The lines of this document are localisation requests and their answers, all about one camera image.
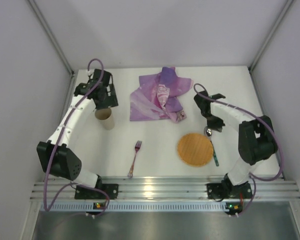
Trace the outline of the beige paper cup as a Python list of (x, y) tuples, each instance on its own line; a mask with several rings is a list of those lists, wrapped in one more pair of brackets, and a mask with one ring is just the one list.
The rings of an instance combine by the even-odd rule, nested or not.
[(115, 121), (111, 108), (96, 110), (94, 115), (104, 129), (112, 130), (115, 127)]

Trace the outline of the round woven wicker plate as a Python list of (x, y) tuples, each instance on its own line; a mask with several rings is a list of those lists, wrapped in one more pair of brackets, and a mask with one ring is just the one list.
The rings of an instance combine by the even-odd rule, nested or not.
[(211, 140), (200, 133), (188, 133), (177, 143), (180, 159), (192, 167), (203, 167), (213, 158), (214, 148)]

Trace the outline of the purple printed cloth placemat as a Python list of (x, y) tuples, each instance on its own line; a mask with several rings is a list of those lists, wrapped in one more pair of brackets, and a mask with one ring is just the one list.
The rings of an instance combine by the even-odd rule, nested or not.
[(130, 94), (131, 122), (171, 120), (179, 123), (187, 118), (178, 100), (194, 85), (190, 78), (179, 77), (175, 67), (163, 67), (157, 74), (139, 76), (139, 87)]

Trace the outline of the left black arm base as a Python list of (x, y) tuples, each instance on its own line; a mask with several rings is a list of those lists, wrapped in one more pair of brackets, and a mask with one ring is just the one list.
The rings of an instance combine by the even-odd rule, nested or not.
[(110, 200), (115, 200), (118, 197), (119, 185), (115, 183), (104, 183), (100, 191), (87, 189), (85, 187), (77, 186), (75, 188), (75, 200), (105, 200), (107, 194)]

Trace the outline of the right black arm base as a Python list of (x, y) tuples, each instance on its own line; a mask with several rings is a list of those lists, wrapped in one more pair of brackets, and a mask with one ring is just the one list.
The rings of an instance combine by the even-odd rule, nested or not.
[(211, 182), (206, 185), (207, 196), (210, 200), (221, 202), (225, 199), (250, 199), (253, 195), (251, 185), (248, 181), (233, 185), (226, 175), (221, 182)]

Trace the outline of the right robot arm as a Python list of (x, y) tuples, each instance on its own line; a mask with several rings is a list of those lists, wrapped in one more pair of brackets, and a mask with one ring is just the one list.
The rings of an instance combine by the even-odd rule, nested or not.
[(238, 133), (239, 158), (221, 181), (224, 194), (232, 197), (242, 191), (254, 167), (278, 151), (278, 144), (270, 117), (258, 117), (245, 109), (219, 101), (224, 98), (220, 93), (209, 97), (204, 90), (193, 99), (209, 129), (222, 132), (223, 127), (231, 127)]

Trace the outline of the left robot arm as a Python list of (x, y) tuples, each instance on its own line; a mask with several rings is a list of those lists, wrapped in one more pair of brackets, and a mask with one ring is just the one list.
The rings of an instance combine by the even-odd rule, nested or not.
[(94, 69), (88, 74), (87, 82), (75, 88), (70, 106), (55, 132), (36, 147), (43, 172), (89, 188), (101, 188), (102, 178), (86, 170), (73, 149), (92, 112), (118, 105), (113, 75)]

